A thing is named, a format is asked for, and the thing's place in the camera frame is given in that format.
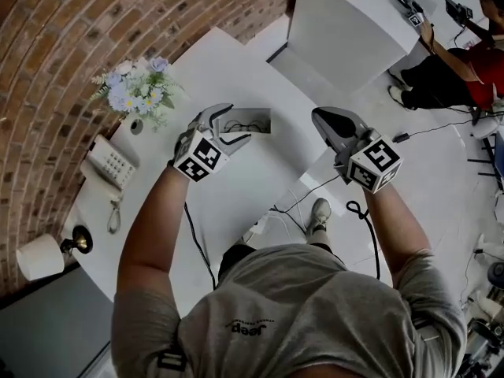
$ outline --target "phone handset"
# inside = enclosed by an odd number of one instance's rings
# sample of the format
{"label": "phone handset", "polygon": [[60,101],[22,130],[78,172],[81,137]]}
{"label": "phone handset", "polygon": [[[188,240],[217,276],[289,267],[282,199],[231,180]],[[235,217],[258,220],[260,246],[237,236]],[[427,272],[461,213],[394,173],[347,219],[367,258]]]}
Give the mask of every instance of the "phone handset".
{"label": "phone handset", "polygon": [[120,190],[113,186],[111,183],[108,183],[103,179],[103,176],[100,176],[95,169],[95,166],[91,164],[89,160],[84,160],[80,164],[80,171],[86,177],[89,182],[95,185],[97,188],[100,188],[104,193],[106,193],[110,200],[114,202],[120,201],[121,192]]}

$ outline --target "seated person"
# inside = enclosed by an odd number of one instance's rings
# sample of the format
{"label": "seated person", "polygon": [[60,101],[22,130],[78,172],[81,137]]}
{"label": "seated person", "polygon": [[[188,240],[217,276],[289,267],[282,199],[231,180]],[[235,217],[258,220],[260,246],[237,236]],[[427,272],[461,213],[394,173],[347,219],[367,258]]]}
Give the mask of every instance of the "seated person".
{"label": "seated person", "polygon": [[428,20],[421,38],[432,56],[417,67],[392,76],[402,88],[389,87],[392,99],[407,109],[477,106],[489,110],[504,96],[504,0],[480,0],[489,30],[466,19],[464,25],[481,38],[469,50],[446,50],[434,38]]}

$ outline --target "hand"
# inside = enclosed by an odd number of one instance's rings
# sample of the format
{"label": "hand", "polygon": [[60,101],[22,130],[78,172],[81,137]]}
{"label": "hand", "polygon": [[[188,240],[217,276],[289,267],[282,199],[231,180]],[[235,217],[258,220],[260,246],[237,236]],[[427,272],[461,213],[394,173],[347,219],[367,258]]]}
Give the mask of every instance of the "hand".
{"label": "hand", "polygon": [[429,20],[424,20],[420,26],[420,34],[425,43],[432,49],[434,43],[434,30]]}

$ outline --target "telephone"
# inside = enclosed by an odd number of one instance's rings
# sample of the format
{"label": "telephone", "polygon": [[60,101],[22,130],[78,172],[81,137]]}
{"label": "telephone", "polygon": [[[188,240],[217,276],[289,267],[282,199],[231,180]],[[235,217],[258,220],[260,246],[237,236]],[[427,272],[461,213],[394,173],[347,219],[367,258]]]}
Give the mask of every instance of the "telephone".
{"label": "telephone", "polygon": [[120,201],[135,170],[135,166],[102,135],[96,136],[87,157],[80,164],[80,171],[86,179],[110,198],[113,212],[107,228],[111,234],[119,231]]}

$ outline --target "brick wall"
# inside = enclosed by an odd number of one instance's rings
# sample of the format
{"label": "brick wall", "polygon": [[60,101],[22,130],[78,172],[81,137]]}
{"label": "brick wall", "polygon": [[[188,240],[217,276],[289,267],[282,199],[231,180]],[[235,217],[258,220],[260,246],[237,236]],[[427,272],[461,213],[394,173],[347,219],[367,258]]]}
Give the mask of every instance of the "brick wall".
{"label": "brick wall", "polygon": [[57,239],[79,163],[118,116],[89,102],[90,78],[125,58],[175,61],[211,27],[242,42],[287,0],[0,0],[0,297],[26,281],[16,248]]}

